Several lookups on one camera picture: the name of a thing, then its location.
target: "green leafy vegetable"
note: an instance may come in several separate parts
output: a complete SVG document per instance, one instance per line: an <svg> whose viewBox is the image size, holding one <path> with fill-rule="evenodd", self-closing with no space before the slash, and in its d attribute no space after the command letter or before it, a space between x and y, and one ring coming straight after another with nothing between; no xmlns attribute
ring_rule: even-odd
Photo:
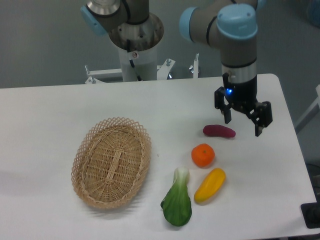
<svg viewBox="0 0 320 240"><path fill-rule="evenodd" d="M176 168L172 187L160 204L165 219L177 227L187 224L192 215L191 200L187 188L189 175L188 168Z"/></svg>

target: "cable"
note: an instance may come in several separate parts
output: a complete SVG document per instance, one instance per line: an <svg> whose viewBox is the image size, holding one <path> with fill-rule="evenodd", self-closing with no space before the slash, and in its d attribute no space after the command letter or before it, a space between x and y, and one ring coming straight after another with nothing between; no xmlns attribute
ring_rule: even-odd
<svg viewBox="0 0 320 240"><path fill-rule="evenodd" d="M130 52L130 44L131 44L130 40L127 39L127 40L126 40L126 51L127 51L128 53ZM131 60L129 60L129 62L130 62L130 65L131 65L131 67L133 68L133 70L134 70L134 72L135 72L135 75L136 75L136 78L137 78L138 82L141 82L142 79L141 79L140 74L138 73L138 71L137 71L137 69L136 69L136 66L135 66L135 64L134 64L134 61L131 59Z"/></svg>

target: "black cable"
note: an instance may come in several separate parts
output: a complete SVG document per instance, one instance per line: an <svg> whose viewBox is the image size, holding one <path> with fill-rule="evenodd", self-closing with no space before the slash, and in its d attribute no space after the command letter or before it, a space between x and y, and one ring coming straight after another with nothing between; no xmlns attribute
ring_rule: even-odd
<svg viewBox="0 0 320 240"><path fill-rule="evenodd" d="M131 12L130 12L129 5L128 5L128 3L127 3L127 1L126 1L126 0L122 0L122 3L123 3L123 5L124 5L124 8L125 8L125 11L126 11L127 18L128 18L128 20L130 20L130 18L131 18Z"/></svg>
<svg viewBox="0 0 320 240"><path fill-rule="evenodd" d="M212 18L212 20L209 22L208 27L206 28L206 34L205 34L205 38L206 38L206 43L210 46L210 42L209 42L209 34L210 34L210 29L212 24L214 23L214 21L216 20L217 16L214 16Z"/></svg>
<svg viewBox="0 0 320 240"><path fill-rule="evenodd" d="M126 40L126 51L127 51L127 53L130 53L130 45L131 45L131 41L129 39L127 39ZM137 78L138 82L141 82L142 79L140 77L140 74L137 72L137 69L136 69L136 66L134 64L134 61L131 59L131 60L129 60L129 62L130 62L130 65L131 65L131 67L133 68L133 70L135 72L135 75L136 75L136 78Z"/></svg>

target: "sweet potato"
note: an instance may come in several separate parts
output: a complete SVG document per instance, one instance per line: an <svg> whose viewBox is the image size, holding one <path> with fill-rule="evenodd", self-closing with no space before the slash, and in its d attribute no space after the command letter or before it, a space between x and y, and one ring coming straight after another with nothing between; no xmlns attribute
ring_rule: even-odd
<svg viewBox="0 0 320 240"><path fill-rule="evenodd" d="M203 133L208 137L234 138L236 136L235 131L222 125L207 125L203 128Z"/></svg>

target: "orange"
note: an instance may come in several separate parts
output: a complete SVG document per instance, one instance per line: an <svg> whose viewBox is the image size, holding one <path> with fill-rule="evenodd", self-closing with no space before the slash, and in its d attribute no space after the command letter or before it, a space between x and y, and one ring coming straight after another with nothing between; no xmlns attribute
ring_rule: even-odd
<svg viewBox="0 0 320 240"><path fill-rule="evenodd" d="M191 152L192 160L200 168L208 166L215 156L214 149L206 143L196 146Z"/></svg>

